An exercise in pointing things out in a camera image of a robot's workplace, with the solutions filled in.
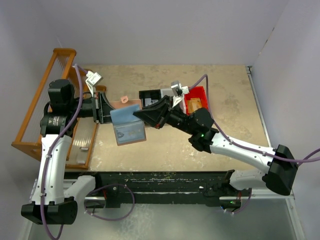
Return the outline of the pink leather card holder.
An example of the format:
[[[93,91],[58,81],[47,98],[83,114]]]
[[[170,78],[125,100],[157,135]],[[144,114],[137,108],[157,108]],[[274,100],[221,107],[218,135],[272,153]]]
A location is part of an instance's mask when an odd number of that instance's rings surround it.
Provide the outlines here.
[[[111,122],[118,146],[144,142],[147,140],[145,124],[133,113],[142,109],[140,99],[130,100],[127,95],[120,101],[110,103],[114,108],[110,111]]]

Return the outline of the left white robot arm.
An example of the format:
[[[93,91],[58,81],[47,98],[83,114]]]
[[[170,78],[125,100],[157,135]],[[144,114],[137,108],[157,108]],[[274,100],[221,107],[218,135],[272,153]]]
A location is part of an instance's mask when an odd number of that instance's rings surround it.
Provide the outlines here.
[[[75,88],[67,79],[49,83],[49,102],[40,121],[38,180],[30,203],[21,207],[21,215],[38,225],[73,224],[81,194],[95,184],[92,176],[80,176],[72,186],[64,189],[66,160],[78,119],[93,118],[95,123],[104,122],[99,116],[101,106],[93,97],[83,99],[74,95]]]

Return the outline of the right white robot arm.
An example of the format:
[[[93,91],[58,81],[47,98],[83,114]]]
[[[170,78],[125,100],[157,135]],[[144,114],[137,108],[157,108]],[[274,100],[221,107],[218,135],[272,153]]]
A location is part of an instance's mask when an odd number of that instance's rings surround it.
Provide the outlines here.
[[[167,124],[189,134],[188,141],[199,152],[227,156],[253,166],[254,170],[231,173],[228,183],[236,190],[267,188],[282,196],[291,194],[298,164],[287,146],[263,147],[227,136],[213,128],[215,121],[206,108],[187,115],[173,106],[169,96],[134,111],[133,115],[155,129]]]

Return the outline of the grey cards in black bin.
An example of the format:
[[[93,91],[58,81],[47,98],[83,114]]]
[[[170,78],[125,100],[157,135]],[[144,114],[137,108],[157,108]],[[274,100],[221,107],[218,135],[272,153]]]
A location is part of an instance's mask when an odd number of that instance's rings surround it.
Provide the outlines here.
[[[153,105],[153,104],[157,103],[158,101],[159,101],[158,99],[145,98],[144,99],[144,106],[147,107],[147,106]]]

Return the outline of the orange card in red bin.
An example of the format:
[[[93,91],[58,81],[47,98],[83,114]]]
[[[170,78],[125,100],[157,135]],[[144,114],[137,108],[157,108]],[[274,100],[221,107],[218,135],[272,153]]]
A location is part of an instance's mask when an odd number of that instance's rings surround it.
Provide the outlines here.
[[[191,99],[187,100],[187,107],[188,107],[189,114],[195,112],[198,109],[201,109],[203,107],[201,99],[200,98],[191,98]]]

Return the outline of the black plastic bin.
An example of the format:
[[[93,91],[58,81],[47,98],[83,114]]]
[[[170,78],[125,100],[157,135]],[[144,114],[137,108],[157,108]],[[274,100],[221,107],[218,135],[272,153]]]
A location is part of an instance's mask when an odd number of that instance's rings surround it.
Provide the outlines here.
[[[138,92],[138,94],[139,94],[139,99],[141,100],[143,108],[146,107],[145,106],[145,99],[146,98],[157,99],[158,101],[161,99],[160,89],[140,90]]]

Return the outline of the white plastic bin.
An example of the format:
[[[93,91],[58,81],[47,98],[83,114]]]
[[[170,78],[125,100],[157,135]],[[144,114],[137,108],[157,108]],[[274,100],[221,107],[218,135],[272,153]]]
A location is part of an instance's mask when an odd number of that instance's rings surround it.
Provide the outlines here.
[[[181,110],[183,111],[184,114],[187,113],[187,107],[186,107],[186,103],[185,103],[185,95],[187,95],[188,93],[189,93],[189,88],[187,86],[183,86],[182,87],[182,99],[178,103],[178,106],[181,108]],[[161,98],[163,98],[164,96],[169,96],[172,99],[174,99],[174,97],[175,97],[174,92],[171,88],[160,89],[160,96],[161,96]]]

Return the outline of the red plastic bin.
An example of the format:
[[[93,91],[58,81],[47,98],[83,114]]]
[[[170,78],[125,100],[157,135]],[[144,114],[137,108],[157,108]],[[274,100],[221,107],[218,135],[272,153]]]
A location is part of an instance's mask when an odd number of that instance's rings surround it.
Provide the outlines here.
[[[195,112],[200,108],[208,108],[206,92],[203,86],[196,86],[184,95],[185,112],[187,115]]]

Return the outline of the orange wooden rack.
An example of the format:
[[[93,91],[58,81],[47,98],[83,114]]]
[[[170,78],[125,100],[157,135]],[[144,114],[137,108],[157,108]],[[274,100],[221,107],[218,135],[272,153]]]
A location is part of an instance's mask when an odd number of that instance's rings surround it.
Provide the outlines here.
[[[78,78],[73,68],[77,52],[72,48],[55,48],[44,71],[43,77],[22,121],[12,146],[29,157],[40,161],[42,144],[40,121],[45,105],[50,101],[48,88],[56,79],[68,79],[74,85],[74,96],[79,96]],[[71,146],[67,152],[65,167],[73,170],[88,170],[98,130],[98,122],[93,118],[79,118],[74,128]]]

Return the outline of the black metal base frame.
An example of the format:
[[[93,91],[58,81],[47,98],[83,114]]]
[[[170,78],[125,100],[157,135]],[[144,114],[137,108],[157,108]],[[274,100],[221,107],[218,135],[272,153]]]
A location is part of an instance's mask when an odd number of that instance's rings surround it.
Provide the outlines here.
[[[89,193],[90,207],[119,208],[122,204],[183,204],[238,209],[250,190],[230,185],[232,171],[66,172],[65,179],[93,176],[97,193]]]

